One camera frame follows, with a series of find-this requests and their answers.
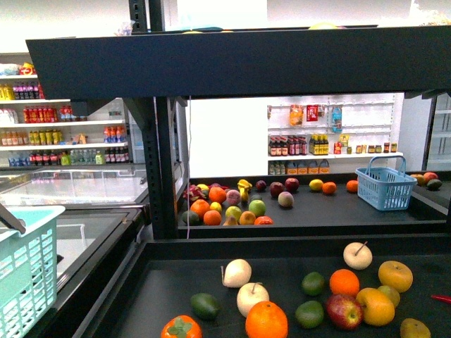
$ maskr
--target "shopping basket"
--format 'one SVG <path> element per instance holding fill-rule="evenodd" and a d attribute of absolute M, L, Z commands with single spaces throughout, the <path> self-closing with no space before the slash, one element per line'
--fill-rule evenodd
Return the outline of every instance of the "shopping basket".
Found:
<path fill-rule="evenodd" d="M 372 167 L 372 163 L 380 158 L 401 158 L 399 170 Z M 358 196 L 380 211 L 405 210 L 409 206 L 416 178 L 406 175 L 406 159 L 404 156 L 375 156 L 367 168 L 355 170 L 359 177 Z"/>
<path fill-rule="evenodd" d="M 0 223 L 0 337 L 27 334 L 56 300 L 56 217 L 63 206 L 8 210 L 25 234 Z"/>

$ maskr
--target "black display counter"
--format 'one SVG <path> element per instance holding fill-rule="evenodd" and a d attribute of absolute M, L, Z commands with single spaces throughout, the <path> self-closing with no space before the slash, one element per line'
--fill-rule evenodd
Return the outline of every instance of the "black display counter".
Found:
<path fill-rule="evenodd" d="M 374 259 L 365 270 L 356 271 L 361 287 L 378 287 L 378 267 L 396 260 L 408 265 L 414 275 L 412 288 L 401 295 L 395 319 L 384 327 L 362 324 L 355 332 L 333 327 L 329 319 L 317 328 L 304 330 L 294 317 L 307 300 L 323 303 L 328 288 L 318 297 L 305 296 L 302 278 L 318 271 L 326 280 L 346 268 L 342 251 L 353 241 L 369 241 Z M 373 235 L 340 237 L 284 237 L 273 239 L 192 239 L 145 244 L 120 291 L 111 297 L 83 337 L 159 337 L 163 326 L 180 314 L 194 316 L 190 297 L 198 292 L 214 295 L 223 309 L 213 322 L 198 320 L 204 338 L 245 338 L 245 319 L 236 306 L 237 289 L 221 283 L 221 265 L 235 258 L 252 266 L 252 282 L 262 282 L 270 300 L 289 319 L 289 337 L 399 337 L 400 323 L 416 318 L 430 328 L 432 337 L 451 335 L 451 306 L 434 301 L 432 294 L 449 294 L 451 281 L 449 234 Z"/>

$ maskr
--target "orange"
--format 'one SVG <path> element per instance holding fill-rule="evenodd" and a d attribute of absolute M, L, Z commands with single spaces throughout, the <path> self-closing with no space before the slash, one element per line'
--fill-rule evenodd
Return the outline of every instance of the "orange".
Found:
<path fill-rule="evenodd" d="M 188 315 L 178 315 L 167 323 L 161 331 L 161 338 L 202 338 L 199 324 Z"/>
<path fill-rule="evenodd" d="M 205 213 L 210 210 L 210 204 L 203 199 L 198 199 L 191 205 L 190 210 L 194 211 L 203 220 Z"/>
<path fill-rule="evenodd" d="M 254 222 L 254 225 L 266 225 L 266 224 L 274 224 L 274 221 L 269 216 L 260 216 Z"/>
<path fill-rule="evenodd" d="M 395 317 L 395 306 L 381 291 L 373 287 L 360 290 L 356 297 L 364 311 L 364 322 L 373 326 L 384 326 Z"/>
<path fill-rule="evenodd" d="M 207 211 L 204 215 L 205 225 L 220 225 L 222 220 L 221 214 L 216 210 Z"/>
<path fill-rule="evenodd" d="M 346 190 L 348 192 L 356 193 L 359 189 L 359 181 L 351 180 L 346 183 Z"/>
<path fill-rule="evenodd" d="M 323 193 L 331 195 L 337 191 L 337 185 L 334 182 L 326 182 L 323 184 Z"/>
<path fill-rule="evenodd" d="M 352 297 L 360 290 L 359 278 L 348 269 L 335 271 L 329 279 L 329 286 L 333 294 L 347 294 Z"/>
<path fill-rule="evenodd" d="M 227 193 L 223 188 L 213 187 L 210 189 L 209 198 L 212 202 L 218 202 L 219 204 L 222 204 L 227 199 Z"/>
<path fill-rule="evenodd" d="M 247 315 L 246 333 L 249 338 L 287 338 L 287 315 L 273 302 L 260 301 Z"/>

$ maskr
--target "blue basket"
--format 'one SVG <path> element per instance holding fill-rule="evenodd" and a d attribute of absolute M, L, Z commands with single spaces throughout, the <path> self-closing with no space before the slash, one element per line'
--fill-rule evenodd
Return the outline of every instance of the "blue basket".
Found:
<path fill-rule="evenodd" d="M 399 170 L 371 167 L 379 158 L 402 158 Z M 409 207 L 410 196 L 416 178 L 406 175 L 404 156 L 373 157 L 367 168 L 355 170 L 359 176 L 358 196 L 380 211 L 405 210 Z"/>
<path fill-rule="evenodd" d="M 19 338 L 56 300 L 56 217 L 65 208 L 8 210 L 27 231 L 0 232 L 0 337 Z"/>

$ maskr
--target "lime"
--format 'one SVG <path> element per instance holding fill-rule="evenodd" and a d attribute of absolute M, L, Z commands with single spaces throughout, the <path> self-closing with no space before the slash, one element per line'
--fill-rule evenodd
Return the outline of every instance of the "lime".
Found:
<path fill-rule="evenodd" d="M 302 291 L 309 296 L 318 296 L 324 290 L 324 284 L 324 277 L 320 273 L 309 273 L 302 280 Z"/>
<path fill-rule="evenodd" d="M 182 214 L 182 221 L 185 224 L 188 224 L 188 215 L 190 216 L 190 225 L 198 225 L 198 224 L 200 224 L 199 215 L 197 215 L 194 211 L 185 211 Z"/>
<path fill-rule="evenodd" d="M 297 308 L 295 316 L 304 329 L 313 329 L 323 322 L 324 309 L 319 301 L 306 301 Z"/>
<path fill-rule="evenodd" d="M 218 300 L 210 294 L 195 294 L 191 297 L 191 307 L 194 314 L 203 320 L 214 320 L 221 305 Z"/>

